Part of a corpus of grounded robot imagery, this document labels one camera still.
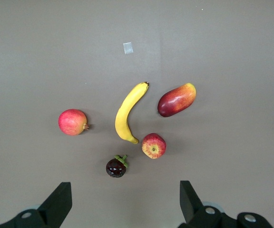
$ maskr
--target banana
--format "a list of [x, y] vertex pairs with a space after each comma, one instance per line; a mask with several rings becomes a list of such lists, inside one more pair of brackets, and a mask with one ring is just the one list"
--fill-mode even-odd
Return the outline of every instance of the banana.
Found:
[[128, 114], [140, 98], [147, 92], [148, 85], [148, 82], [137, 84], [126, 96], [116, 115], [115, 129], [117, 134], [121, 139], [127, 140], [133, 144], [137, 144], [139, 140], [132, 135], [128, 126]]

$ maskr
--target red apple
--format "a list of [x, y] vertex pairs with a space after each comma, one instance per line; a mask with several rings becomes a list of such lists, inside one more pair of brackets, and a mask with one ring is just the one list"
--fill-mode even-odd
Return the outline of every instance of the red apple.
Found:
[[169, 117], [188, 108], [195, 100], [196, 90], [191, 83], [184, 84], [164, 94], [158, 102], [158, 112]]
[[142, 141], [142, 151], [149, 158], [159, 158], [166, 152], [166, 142], [156, 133], [148, 134]]
[[88, 129], [87, 119], [78, 109], [68, 109], [59, 116], [59, 128], [68, 135], [78, 135]]

